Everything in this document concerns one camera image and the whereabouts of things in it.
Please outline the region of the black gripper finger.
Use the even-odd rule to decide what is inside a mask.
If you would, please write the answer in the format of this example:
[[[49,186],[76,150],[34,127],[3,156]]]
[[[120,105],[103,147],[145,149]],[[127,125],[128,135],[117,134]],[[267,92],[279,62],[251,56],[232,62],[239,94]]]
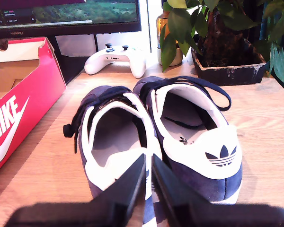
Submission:
[[[91,201],[94,211],[132,213],[140,185],[145,183],[145,169],[145,155],[141,154],[117,181]]]
[[[160,198],[173,214],[202,214],[211,210],[212,204],[180,180],[157,156],[152,156],[152,171]]]

